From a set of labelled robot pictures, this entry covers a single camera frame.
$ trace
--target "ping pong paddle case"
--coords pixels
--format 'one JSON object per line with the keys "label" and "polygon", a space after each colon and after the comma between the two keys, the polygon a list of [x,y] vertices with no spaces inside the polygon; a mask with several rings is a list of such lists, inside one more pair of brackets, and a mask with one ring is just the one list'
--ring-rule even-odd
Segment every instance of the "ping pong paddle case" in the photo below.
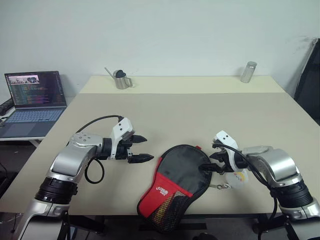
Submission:
{"label": "ping pong paddle case", "polygon": [[189,205],[209,187],[212,173],[199,170],[211,163],[199,147],[177,145],[159,159],[151,187],[141,197],[137,212],[160,233],[173,231]]}

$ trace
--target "printed logo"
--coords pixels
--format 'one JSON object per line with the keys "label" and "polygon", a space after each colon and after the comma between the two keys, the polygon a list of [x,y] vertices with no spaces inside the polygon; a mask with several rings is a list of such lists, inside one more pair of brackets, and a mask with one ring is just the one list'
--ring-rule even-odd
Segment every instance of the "printed logo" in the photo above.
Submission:
{"label": "printed logo", "polygon": [[160,191],[160,193],[161,193],[163,196],[165,196],[165,195],[168,194],[168,191],[165,190],[164,188],[160,187],[160,186],[157,186],[157,187],[155,188],[155,190]]}

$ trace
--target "beige table surface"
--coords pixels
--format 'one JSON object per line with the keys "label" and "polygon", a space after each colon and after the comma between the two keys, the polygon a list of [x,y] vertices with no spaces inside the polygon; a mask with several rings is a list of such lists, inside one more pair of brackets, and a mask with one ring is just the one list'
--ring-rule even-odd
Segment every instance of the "beige table surface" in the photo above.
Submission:
{"label": "beige table surface", "polygon": [[[140,164],[128,164],[126,160],[103,161],[104,180],[93,185],[83,177],[78,194],[72,198],[70,214],[136,215],[137,203],[152,182],[158,158],[179,144],[201,146],[209,155],[213,152],[212,139],[220,130],[229,133],[240,148],[270,145],[287,151],[311,194],[320,199],[320,128],[284,92],[81,93],[0,199],[0,211],[24,212],[69,137],[90,120],[110,114],[128,117],[136,133],[148,139],[148,142],[135,144],[132,151],[149,153],[155,159]],[[86,130],[108,137],[115,123],[115,119],[104,119]],[[97,180],[101,171],[92,164],[88,174]],[[224,181],[224,176],[213,174],[213,184]],[[209,188],[192,203],[186,214],[269,213],[272,208],[269,191],[249,173],[249,182],[242,189]]]}
{"label": "beige table surface", "polygon": [[133,87],[117,89],[110,76],[93,75],[81,94],[223,94],[284,93],[271,76],[253,76],[249,83],[239,76],[134,76]]}

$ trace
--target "metal cup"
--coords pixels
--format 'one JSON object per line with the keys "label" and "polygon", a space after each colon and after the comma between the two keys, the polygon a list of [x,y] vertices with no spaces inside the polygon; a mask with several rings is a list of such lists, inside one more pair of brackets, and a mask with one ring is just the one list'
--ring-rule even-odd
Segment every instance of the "metal cup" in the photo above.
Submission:
{"label": "metal cup", "polygon": [[256,66],[257,66],[257,63],[254,62],[254,61],[248,61],[245,69],[244,69],[244,72],[241,76],[241,82],[243,83],[248,83],[250,82],[253,74],[254,74],[254,71],[256,69]]}
{"label": "metal cup", "polygon": [[115,81],[115,86],[117,89],[126,89],[126,88],[131,88],[133,86],[131,78],[127,77],[126,75],[123,77],[116,77],[117,72],[119,70],[116,70],[113,72],[113,79]]}
{"label": "metal cup", "polygon": [[132,88],[132,80],[130,77],[127,77],[126,73],[122,70],[115,70],[113,74],[109,72],[109,70],[105,67],[104,68],[110,76],[114,79],[115,81],[115,86],[117,89],[126,89],[126,88]]}

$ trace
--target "black cable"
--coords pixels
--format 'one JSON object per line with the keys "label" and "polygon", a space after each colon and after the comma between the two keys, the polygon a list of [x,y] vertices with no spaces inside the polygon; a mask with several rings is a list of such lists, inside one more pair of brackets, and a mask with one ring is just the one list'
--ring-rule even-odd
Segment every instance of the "black cable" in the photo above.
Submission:
{"label": "black cable", "polygon": [[[271,190],[271,187],[270,185],[268,184],[268,182],[265,180],[265,178],[261,175],[261,173],[258,171],[258,169],[249,161],[249,159],[242,153],[240,152],[239,150],[229,146],[229,145],[225,145],[225,144],[222,144],[222,143],[214,143],[212,145],[213,148],[215,147],[223,147],[223,148],[226,148],[226,149],[230,149],[232,151],[234,151],[235,153],[239,154],[242,159],[248,164],[248,166],[250,167],[253,175],[256,177],[256,179],[262,183],[263,185],[265,185],[269,190]],[[271,216],[269,217],[268,221],[272,221],[275,217],[275,215],[277,214],[277,209],[278,209],[278,201],[277,201],[277,198],[275,196],[273,196],[273,211],[272,211],[272,214]],[[261,240],[261,236],[262,236],[262,233],[263,232],[259,232],[258,234],[258,240]]]}
{"label": "black cable", "polygon": [[5,166],[3,166],[3,164],[0,162],[0,166],[4,169],[4,171],[5,171],[5,178],[6,179],[8,179],[9,177],[8,177],[8,171],[7,171],[7,169],[5,168]]}
{"label": "black cable", "polygon": [[[92,163],[93,160],[95,160],[95,161],[100,165],[101,170],[102,170],[101,178],[100,178],[100,180],[98,180],[98,181],[92,181],[92,180],[90,180],[89,177],[88,177],[88,168],[89,168],[89,166],[90,166],[90,164]],[[97,159],[97,156],[94,156],[94,157],[92,157],[92,158],[89,160],[88,166],[86,166],[86,168],[85,168],[85,170],[84,170],[84,177],[85,177],[85,179],[86,179],[89,183],[91,183],[91,184],[98,184],[98,183],[100,183],[100,182],[104,179],[104,177],[105,177],[105,168],[104,168],[104,166],[102,165],[102,163]]]}
{"label": "black cable", "polygon": [[269,222],[274,219],[274,217],[275,217],[276,214],[277,214],[277,210],[278,210],[278,201],[277,201],[277,198],[274,196],[274,197],[273,197],[273,211],[272,211],[271,216],[270,216],[269,219],[268,219]]}
{"label": "black cable", "polygon": [[70,217],[68,212],[66,212],[66,221],[68,225],[68,231],[66,232],[66,239],[71,240],[71,224],[70,224]]}
{"label": "black cable", "polygon": [[81,127],[78,131],[76,131],[77,133],[81,132],[83,129],[85,129],[86,127],[88,127],[90,124],[93,124],[101,119],[109,119],[109,118],[118,118],[118,121],[120,122],[122,119],[124,119],[123,116],[119,116],[119,115],[108,115],[108,116],[101,116],[98,117],[90,122],[88,122],[86,125],[84,125],[83,127]]}
{"label": "black cable", "polygon": [[268,182],[265,180],[265,178],[261,175],[261,173],[258,171],[258,169],[249,161],[249,159],[242,152],[240,152],[239,150],[237,150],[229,145],[225,145],[222,143],[214,143],[212,145],[212,147],[213,148],[223,147],[226,149],[230,149],[230,150],[234,151],[235,153],[239,154],[242,157],[242,159],[249,165],[249,167],[250,167],[253,175],[256,177],[256,179],[270,190],[270,186],[269,186]]}
{"label": "black cable", "polygon": [[258,240],[261,240],[261,235],[263,234],[263,231],[258,233]]}
{"label": "black cable", "polygon": [[[81,132],[83,129],[85,129],[86,127],[88,127],[90,124],[93,124],[93,123],[95,123],[95,122],[97,122],[97,121],[99,121],[99,120],[102,120],[102,119],[109,119],[109,118],[118,118],[118,122],[120,122],[122,119],[124,119],[124,117],[123,117],[123,116],[120,116],[120,115],[101,116],[101,117],[98,117],[98,118],[96,118],[96,119],[88,122],[86,125],[84,125],[83,127],[81,127],[81,128],[80,128],[78,131],[76,131],[76,132],[79,133],[79,132]],[[100,180],[98,180],[98,181],[92,181],[92,180],[90,180],[89,177],[88,177],[88,168],[89,168],[89,166],[90,166],[90,164],[92,163],[93,160],[95,160],[95,161],[100,165],[101,170],[102,170],[101,178],[100,178]],[[97,159],[97,156],[94,156],[93,158],[91,158],[91,159],[89,160],[88,165],[86,166],[86,168],[85,168],[85,170],[84,170],[84,177],[85,177],[85,179],[86,179],[89,183],[91,183],[91,184],[98,184],[98,183],[100,183],[100,182],[104,179],[104,177],[105,177],[105,168],[104,168],[104,166],[102,165],[102,163]]]}
{"label": "black cable", "polygon": [[90,234],[90,232],[88,231],[88,234],[86,235],[86,237],[85,237],[85,239],[84,239],[84,240],[87,240],[87,239],[88,239],[89,234]]}
{"label": "black cable", "polygon": [[14,224],[13,224],[13,228],[11,230],[11,233],[13,234],[16,230],[16,222],[17,222],[17,213],[14,215]]}

